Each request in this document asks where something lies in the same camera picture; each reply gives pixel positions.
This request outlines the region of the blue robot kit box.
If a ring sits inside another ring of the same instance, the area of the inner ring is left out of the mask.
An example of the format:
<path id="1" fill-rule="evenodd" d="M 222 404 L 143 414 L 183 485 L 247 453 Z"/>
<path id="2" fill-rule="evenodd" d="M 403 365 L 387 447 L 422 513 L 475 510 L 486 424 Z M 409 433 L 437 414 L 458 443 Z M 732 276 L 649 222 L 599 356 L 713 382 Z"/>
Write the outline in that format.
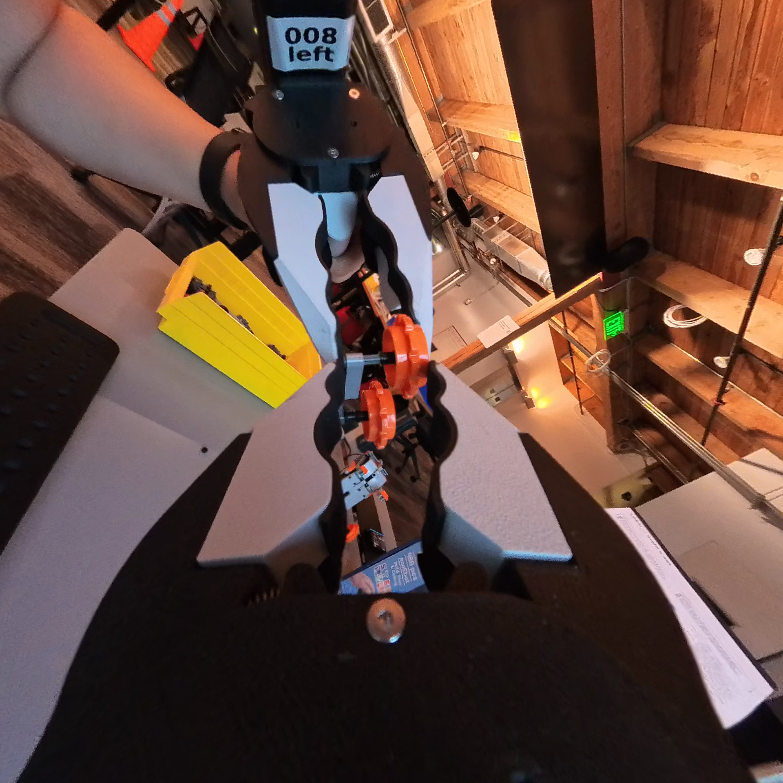
<path id="1" fill-rule="evenodd" d="M 738 627 L 691 580 L 646 522 L 630 508 L 604 509 L 533 439 L 525 439 L 554 513 L 572 550 L 566 563 L 506 562 L 493 588 L 543 605 L 600 644 L 644 687 L 684 704 L 706 696 L 720 724 L 732 729 L 763 701 L 781 702 L 781 651 L 757 654 Z M 433 461 L 423 459 L 413 483 L 410 462 L 396 468 L 396 447 L 378 456 L 384 490 L 387 552 L 363 553 L 349 543 L 342 594 L 407 593 L 427 588 L 422 573 L 422 529 Z"/>

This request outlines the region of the black round-base stand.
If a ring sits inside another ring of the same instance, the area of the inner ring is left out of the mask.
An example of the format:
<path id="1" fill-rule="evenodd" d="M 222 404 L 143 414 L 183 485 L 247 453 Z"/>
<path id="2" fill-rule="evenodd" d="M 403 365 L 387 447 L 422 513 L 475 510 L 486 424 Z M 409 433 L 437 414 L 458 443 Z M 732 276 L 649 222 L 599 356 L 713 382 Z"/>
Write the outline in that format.
<path id="1" fill-rule="evenodd" d="M 464 228 L 469 229 L 474 219 L 483 217 L 484 207 L 482 204 L 469 208 L 454 187 L 447 187 L 445 193 L 449 212 L 441 218 L 441 225 L 454 219 Z"/>

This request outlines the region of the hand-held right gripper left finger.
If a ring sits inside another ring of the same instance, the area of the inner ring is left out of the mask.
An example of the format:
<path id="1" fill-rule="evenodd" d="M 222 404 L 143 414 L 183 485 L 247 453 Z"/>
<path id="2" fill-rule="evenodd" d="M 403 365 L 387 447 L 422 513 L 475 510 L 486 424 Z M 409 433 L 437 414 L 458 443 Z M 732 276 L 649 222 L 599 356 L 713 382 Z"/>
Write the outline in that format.
<path id="1" fill-rule="evenodd" d="M 254 427 L 197 560 L 318 569 L 338 591 L 347 511 L 332 453 L 343 436 L 345 371 L 327 364 Z"/>

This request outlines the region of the person's left hand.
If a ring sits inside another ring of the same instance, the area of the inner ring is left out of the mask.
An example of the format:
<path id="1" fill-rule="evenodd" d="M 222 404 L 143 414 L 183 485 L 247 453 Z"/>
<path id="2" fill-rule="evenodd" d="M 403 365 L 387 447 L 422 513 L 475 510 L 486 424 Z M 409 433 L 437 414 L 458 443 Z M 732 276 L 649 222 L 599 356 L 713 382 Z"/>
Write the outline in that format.
<path id="1" fill-rule="evenodd" d="M 334 256 L 330 267 L 330 279 L 335 284 L 341 284 L 357 273 L 365 262 L 360 237 L 355 233 L 345 251 Z"/>

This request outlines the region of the white paper notice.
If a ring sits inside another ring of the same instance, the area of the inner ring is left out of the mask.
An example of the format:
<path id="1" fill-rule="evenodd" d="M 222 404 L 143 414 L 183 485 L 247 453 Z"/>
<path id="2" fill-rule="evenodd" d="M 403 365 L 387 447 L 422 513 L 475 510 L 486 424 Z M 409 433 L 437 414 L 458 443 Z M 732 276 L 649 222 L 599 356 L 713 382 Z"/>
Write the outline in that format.
<path id="1" fill-rule="evenodd" d="M 498 344 L 509 345 L 516 339 L 513 335 L 516 334 L 518 328 L 519 324 L 516 323 L 512 316 L 504 316 L 490 327 L 481 331 L 478 334 L 477 339 L 485 348 L 490 348 L 493 345 Z"/>

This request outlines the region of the yellow storage bin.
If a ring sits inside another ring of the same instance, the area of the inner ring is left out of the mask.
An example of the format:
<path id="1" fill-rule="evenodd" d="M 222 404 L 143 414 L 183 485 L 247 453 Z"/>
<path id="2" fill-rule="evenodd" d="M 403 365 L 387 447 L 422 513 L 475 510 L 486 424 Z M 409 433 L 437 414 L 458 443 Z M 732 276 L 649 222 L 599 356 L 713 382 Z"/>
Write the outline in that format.
<path id="1" fill-rule="evenodd" d="M 302 322 L 223 243 L 186 257 L 157 313 L 164 334 L 273 408 L 322 369 Z"/>

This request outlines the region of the black office chair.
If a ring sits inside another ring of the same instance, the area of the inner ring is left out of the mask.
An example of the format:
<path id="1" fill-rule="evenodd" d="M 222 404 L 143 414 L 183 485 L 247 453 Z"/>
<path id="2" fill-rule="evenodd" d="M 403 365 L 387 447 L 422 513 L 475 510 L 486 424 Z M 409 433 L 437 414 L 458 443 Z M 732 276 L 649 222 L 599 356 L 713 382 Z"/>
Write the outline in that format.
<path id="1" fill-rule="evenodd" d="M 394 442 L 403 447 L 403 462 L 396 468 L 396 473 L 401 474 L 403 468 L 411 462 L 414 474 L 409 478 L 413 483 L 420 481 L 421 472 L 418 461 L 418 450 L 423 450 L 431 458 L 433 456 L 432 418 L 425 412 L 408 412 L 397 419 L 396 435 Z"/>

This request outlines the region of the orange gear wheel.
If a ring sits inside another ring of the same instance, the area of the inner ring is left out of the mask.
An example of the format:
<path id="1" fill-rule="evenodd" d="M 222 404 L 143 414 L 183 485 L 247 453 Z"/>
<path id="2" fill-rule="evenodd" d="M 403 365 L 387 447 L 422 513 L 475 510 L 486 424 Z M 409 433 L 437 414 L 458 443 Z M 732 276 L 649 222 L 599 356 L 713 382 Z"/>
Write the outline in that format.
<path id="1" fill-rule="evenodd" d="M 410 316 L 398 314 L 386 326 L 382 348 L 392 359 L 384 365 L 384 372 L 393 394 L 410 400 L 426 385 L 428 346 L 425 332 Z"/>
<path id="2" fill-rule="evenodd" d="M 392 391 L 372 380 L 360 392 L 363 435 L 376 449 L 384 449 L 396 436 L 396 405 Z"/>

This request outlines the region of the person's left forearm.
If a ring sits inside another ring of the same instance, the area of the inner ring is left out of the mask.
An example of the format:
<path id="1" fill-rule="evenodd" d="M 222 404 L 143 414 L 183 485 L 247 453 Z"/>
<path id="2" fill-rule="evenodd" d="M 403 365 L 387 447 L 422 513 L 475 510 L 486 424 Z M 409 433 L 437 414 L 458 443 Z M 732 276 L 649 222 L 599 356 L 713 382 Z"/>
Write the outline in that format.
<path id="1" fill-rule="evenodd" d="M 63 2 L 1 2 L 1 114 L 96 174 L 207 207 L 199 171 L 219 130 Z"/>

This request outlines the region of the silver ventilation duct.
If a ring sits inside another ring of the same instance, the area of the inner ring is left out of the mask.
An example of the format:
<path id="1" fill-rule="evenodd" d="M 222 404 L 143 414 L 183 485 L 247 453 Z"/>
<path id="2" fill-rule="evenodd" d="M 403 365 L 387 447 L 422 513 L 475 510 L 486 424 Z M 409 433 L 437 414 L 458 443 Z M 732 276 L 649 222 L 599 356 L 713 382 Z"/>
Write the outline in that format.
<path id="1" fill-rule="evenodd" d="M 553 292 L 549 266 L 534 247 L 514 236 L 498 223 L 473 219 L 471 229 L 481 249 L 548 293 Z"/>

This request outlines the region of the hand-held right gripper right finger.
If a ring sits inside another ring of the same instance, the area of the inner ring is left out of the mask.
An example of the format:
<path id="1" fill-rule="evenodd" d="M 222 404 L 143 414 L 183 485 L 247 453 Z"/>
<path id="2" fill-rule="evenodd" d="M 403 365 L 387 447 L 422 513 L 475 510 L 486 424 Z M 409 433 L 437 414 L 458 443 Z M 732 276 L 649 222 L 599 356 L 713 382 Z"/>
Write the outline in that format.
<path id="1" fill-rule="evenodd" d="M 422 573 L 440 591 L 465 564 L 489 582 L 506 562 L 566 563 L 572 550 L 522 434 L 454 372 L 427 369 L 433 459 Z"/>

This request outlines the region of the red storage crate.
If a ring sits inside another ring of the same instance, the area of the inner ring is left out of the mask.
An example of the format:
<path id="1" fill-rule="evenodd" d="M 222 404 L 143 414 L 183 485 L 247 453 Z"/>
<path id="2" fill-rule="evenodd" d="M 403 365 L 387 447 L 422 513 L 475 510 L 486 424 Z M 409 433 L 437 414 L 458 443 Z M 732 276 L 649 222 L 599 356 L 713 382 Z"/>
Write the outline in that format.
<path id="1" fill-rule="evenodd" d="M 338 309 L 337 315 L 342 343 L 347 350 L 354 350 L 353 346 L 361 342 L 369 328 L 364 310 L 346 306 Z"/>

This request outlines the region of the orange safety vest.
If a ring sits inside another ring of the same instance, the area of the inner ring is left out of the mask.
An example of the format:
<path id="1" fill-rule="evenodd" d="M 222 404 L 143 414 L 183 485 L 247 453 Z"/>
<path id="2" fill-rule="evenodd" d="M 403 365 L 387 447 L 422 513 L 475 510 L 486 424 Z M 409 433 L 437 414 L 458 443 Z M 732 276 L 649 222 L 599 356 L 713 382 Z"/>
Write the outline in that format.
<path id="1" fill-rule="evenodd" d="M 123 44 L 152 73 L 156 72 L 153 58 L 177 20 L 184 21 L 185 35 L 195 51 L 201 47 L 208 29 L 207 17 L 198 5 L 183 10 L 184 1 L 162 2 L 159 9 L 130 28 L 118 26 Z"/>

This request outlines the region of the black perforated panel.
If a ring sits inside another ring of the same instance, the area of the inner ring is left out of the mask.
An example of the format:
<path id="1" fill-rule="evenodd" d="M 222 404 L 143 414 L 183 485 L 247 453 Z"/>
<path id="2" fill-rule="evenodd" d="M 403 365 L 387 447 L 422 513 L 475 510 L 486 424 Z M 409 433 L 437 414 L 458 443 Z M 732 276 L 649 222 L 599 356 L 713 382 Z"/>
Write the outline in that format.
<path id="1" fill-rule="evenodd" d="M 1 550 L 115 363 L 108 336 L 27 292 L 1 303 Z"/>

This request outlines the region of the grey desk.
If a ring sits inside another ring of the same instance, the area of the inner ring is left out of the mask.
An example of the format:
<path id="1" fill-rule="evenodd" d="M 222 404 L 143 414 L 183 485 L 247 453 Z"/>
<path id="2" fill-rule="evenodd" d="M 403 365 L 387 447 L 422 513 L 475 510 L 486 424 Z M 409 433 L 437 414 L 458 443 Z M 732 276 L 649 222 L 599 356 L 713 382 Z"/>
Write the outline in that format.
<path id="1" fill-rule="evenodd" d="M 52 297 L 120 353 L 2 554 L 2 781 L 16 781 L 100 602 L 158 519 L 270 409 L 165 336 L 177 271 L 121 231 Z"/>

